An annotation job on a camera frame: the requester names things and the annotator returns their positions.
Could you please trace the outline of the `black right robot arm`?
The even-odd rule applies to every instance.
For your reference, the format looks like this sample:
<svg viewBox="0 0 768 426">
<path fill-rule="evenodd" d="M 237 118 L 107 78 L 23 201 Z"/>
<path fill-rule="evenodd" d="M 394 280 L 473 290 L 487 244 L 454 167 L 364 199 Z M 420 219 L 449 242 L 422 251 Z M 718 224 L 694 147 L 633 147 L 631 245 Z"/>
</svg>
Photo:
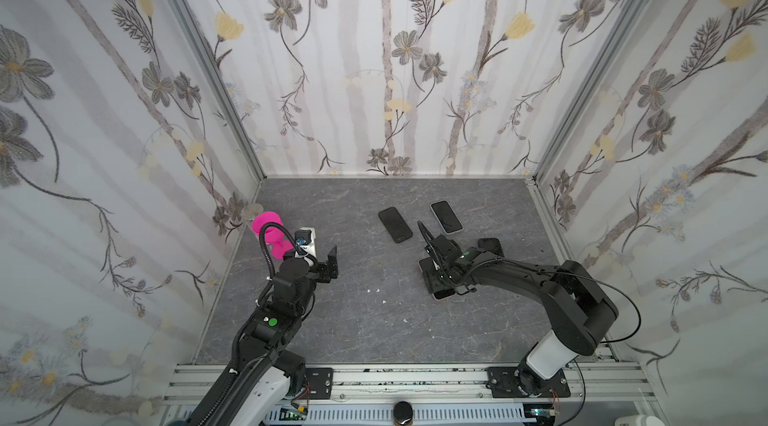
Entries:
<svg viewBox="0 0 768 426">
<path fill-rule="evenodd" d="M 463 249 L 444 235 L 433 235 L 422 222 L 417 225 L 429 255 L 419 267 L 435 299 L 488 286 L 543 306 L 550 331 L 510 372 L 489 378 L 491 388 L 503 395 L 538 397 L 553 390 L 563 368 L 579 356 L 592 355 L 619 316 L 601 284 L 578 262 L 529 264 L 479 247 Z"/>
</svg>

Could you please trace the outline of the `black phone case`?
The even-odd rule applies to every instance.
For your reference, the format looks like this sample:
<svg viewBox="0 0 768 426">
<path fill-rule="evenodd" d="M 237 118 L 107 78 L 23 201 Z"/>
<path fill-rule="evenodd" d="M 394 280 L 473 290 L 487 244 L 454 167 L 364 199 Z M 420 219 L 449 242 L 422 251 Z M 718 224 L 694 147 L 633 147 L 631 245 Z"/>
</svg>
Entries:
<svg viewBox="0 0 768 426">
<path fill-rule="evenodd" d="M 477 247 L 479 249 L 491 252 L 492 254 L 500 257 L 504 257 L 503 247 L 498 238 L 484 237 L 477 240 Z"/>
<path fill-rule="evenodd" d="M 413 237 L 412 229 L 396 207 L 390 206 L 381 210 L 378 212 L 378 218 L 396 244 Z"/>
</svg>

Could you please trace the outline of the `salmon pink phone case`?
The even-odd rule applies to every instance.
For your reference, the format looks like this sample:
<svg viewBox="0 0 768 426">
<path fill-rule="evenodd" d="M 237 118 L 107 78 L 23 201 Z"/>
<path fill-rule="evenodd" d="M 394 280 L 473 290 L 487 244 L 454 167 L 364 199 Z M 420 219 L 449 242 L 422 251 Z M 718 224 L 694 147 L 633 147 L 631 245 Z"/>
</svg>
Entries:
<svg viewBox="0 0 768 426">
<path fill-rule="evenodd" d="M 418 265 L 427 291 L 435 300 L 443 300 L 456 293 L 453 286 L 444 282 L 442 271 L 432 259 L 423 258 Z"/>
</svg>

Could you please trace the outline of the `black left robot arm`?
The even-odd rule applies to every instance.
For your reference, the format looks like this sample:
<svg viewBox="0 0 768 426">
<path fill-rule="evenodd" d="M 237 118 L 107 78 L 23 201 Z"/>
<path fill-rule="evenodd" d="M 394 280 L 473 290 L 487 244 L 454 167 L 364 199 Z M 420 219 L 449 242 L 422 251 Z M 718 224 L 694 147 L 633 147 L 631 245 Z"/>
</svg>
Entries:
<svg viewBox="0 0 768 426">
<path fill-rule="evenodd" d="M 235 334 L 228 363 L 184 425 L 261 425 L 281 400 L 309 397 L 305 359 L 287 347 L 315 305 L 317 285 L 338 277 L 337 248 L 319 260 L 314 230 L 291 233 L 272 213 L 259 216 L 252 229 L 267 284 Z"/>
</svg>

